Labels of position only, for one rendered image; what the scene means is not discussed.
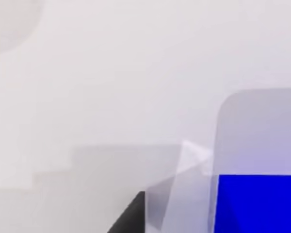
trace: blue object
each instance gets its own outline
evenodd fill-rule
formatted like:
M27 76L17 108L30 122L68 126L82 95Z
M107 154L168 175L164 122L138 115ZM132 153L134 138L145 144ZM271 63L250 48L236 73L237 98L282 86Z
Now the blue object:
M221 175L214 233L291 233L291 176Z

